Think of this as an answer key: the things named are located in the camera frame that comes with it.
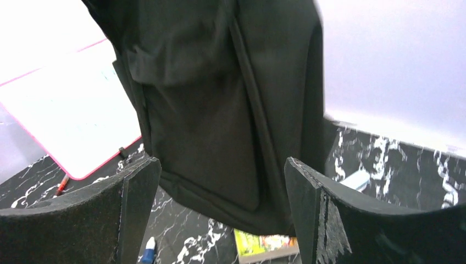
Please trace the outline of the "pink-framed whiteboard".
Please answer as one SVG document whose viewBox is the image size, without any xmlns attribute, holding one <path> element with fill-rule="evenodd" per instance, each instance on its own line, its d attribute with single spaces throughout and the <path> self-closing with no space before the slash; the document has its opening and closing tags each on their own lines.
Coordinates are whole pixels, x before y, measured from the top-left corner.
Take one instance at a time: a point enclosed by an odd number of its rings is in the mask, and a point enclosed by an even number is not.
<svg viewBox="0 0 466 264">
<path fill-rule="evenodd" d="M 75 180 L 141 137 L 115 54 L 80 1 L 1 1 L 1 105 Z"/>
</svg>

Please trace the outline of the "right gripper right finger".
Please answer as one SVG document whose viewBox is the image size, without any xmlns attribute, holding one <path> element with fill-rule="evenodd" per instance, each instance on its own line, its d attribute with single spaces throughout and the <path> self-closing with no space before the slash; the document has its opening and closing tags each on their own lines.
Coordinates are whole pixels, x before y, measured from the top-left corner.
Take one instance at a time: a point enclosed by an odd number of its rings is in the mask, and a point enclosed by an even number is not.
<svg viewBox="0 0 466 264">
<path fill-rule="evenodd" d="M 465 205 L 396 206 L 292 157 L 284 171 L 303 263 L 465 263 Z"/>
</svg>

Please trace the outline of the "black student backpack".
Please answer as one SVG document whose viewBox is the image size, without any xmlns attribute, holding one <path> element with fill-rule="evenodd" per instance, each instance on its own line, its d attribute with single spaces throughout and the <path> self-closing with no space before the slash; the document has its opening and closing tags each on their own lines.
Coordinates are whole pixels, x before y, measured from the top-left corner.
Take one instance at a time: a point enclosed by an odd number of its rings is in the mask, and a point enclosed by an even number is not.
<svg viewBox="0 0 466 264">
<path fill-rule="evenodd" d="M 84 1 L 161 187 L 233 228 L 293 236 L 288 157 L 325 169 L 313 1 Z"/>
</svg>

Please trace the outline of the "orange marker pen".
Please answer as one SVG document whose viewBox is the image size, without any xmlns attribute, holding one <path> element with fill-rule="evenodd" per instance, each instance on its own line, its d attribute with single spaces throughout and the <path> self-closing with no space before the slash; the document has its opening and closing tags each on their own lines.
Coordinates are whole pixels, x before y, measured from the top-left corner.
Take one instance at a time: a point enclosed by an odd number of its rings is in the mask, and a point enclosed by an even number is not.
<svg viewBox="0 0 466 264">
<path fill-rule="evenodd" d="M 67 185 L 67 183 L 69 181 L 69 179 L 70 179 L 70 177 L 67 174 L 63 177 L 62 181 L 60 182 L 60 184 L 59 184 L 59 186 L 58 186 L 58 188 L 56 190 L 55 195 L 53 196 L 54 198 L 58 197 L 58 196 L 60 196 L 62 194 L 62 192 L 64 191 L 64 189 L 65 189 L 65 187 L 66 187 L 66 185 Z"/>
</svg>

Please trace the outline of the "small blue white bottle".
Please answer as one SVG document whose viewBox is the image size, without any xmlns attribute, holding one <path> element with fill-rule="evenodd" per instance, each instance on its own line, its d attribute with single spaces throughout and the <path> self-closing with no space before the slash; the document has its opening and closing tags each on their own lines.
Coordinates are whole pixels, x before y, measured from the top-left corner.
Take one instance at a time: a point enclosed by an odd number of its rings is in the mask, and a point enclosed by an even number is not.
<svg viewBox="0 0 466 264">
<path fill-rule="evenodd" d="M 146 248 L 143 252 L 143 255 L 140 259 L 140 262 L 143 264 L 154 264 L 157 254 L 157 242 L 152 236 L 149 238 L 146 243 Z"/>
</svg>

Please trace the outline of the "light blue eraser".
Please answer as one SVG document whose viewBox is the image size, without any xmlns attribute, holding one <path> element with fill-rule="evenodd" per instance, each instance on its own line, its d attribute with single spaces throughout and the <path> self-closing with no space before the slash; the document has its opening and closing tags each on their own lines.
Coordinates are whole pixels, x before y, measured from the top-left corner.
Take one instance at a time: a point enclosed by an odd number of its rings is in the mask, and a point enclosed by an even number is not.
<svg viewBox="0 0 466 264">
<path fill-rule="evenodd" d="M 370 179 L 371 176 L 369 173 L 363 170 L 358 170 L 345 177 L 344 180 L 340 181 L 340 184 L 362 193 L 370 183 Z"/>
</svg>

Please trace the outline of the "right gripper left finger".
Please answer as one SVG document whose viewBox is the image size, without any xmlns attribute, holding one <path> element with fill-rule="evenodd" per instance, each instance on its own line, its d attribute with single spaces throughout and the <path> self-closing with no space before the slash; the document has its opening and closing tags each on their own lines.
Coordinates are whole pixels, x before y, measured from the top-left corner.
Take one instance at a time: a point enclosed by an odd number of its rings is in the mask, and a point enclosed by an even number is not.
<svg viewBox="0 0 466 264">
<path fill-rule="evenodd" d="M 29 208 L 1 210 L 1 263 L 135 263 L 159 185 L 160 161 Z"/>
</svg>

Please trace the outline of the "green treehouse book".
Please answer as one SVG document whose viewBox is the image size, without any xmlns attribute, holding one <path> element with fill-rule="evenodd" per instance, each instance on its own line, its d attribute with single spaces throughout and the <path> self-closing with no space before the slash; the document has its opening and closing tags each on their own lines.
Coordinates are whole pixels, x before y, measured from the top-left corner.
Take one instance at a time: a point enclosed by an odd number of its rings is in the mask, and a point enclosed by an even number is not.
<svg viewBox="0 0 466 264">
<path fill-rule="evenodd" d="M 255 263 L 299 253 L 297 239 L 284 235 L 253 235 L 234 230 L 239 263 Z"/>
</svg>

